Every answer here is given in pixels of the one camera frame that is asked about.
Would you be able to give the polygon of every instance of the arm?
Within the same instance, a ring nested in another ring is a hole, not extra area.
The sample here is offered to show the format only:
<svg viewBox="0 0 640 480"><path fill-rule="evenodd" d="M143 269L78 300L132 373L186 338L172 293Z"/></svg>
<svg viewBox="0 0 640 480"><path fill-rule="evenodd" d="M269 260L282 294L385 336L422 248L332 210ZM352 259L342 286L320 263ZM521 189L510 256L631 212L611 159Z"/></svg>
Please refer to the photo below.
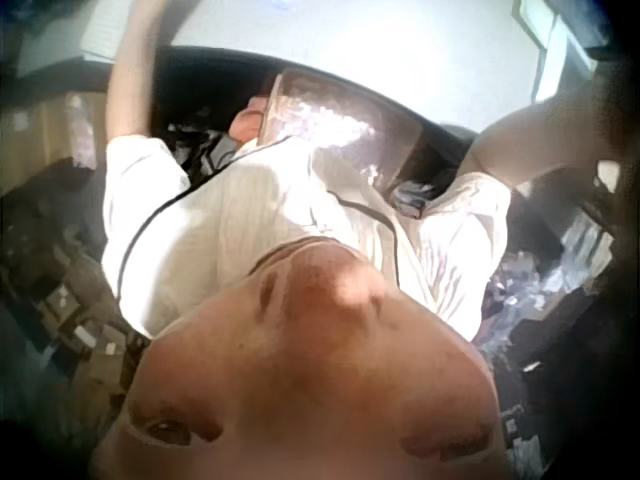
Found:
<svg viewBox="0 0 640 480"><path fill-rule="evenodd" d="M170 0L136 0L107 94L107 140L149 136L156 43Z"/></svg>
<svg viewBox="0 0 640 480"><path fill-rule="evenodd" d="M509 188L560 168L595 172L607 148L596 134L590 88L512 113L481 133L458 176L484 172Z"/></svg>

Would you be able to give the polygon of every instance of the clutter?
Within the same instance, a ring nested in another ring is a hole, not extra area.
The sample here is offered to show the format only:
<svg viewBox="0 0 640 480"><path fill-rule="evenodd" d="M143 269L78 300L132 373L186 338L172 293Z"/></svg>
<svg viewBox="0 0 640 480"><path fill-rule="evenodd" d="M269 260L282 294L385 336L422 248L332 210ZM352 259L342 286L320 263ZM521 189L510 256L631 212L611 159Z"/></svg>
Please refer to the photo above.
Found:
<svg viewBox="0 0 640 480"><path fill-rule="evenodd" d="M60 160L95 169L104 161L106 95L69 93L0 117L0 195Z"/></svg>
<svg viewBox="0 0 640 480"><path fill-rule="evenodd" d="M507 252L489 280L482 312L483 318L491 317L491 326L474 339L484 352L493 354L509 345L509 335L522 320L544 320L564 296L589 278L589 266L578 263L573 250L566 250L542 278L537 263L529 252Z"/></svg>
<svg viewBox="0 0 640 480"><path fill-rule="evenodd" d="M430 183L406 181L393 189L389 203L405 217L420 219L429 204L442 195L456 178L456 169L442 170Z"/></svg>
<svg viewBox="0 0 640 480"><path fill-rule="evenodd" d="M216 175L228 167L238 144L227 134L190 125L169 125L168 142L174 158L192 183Z"/></svg>

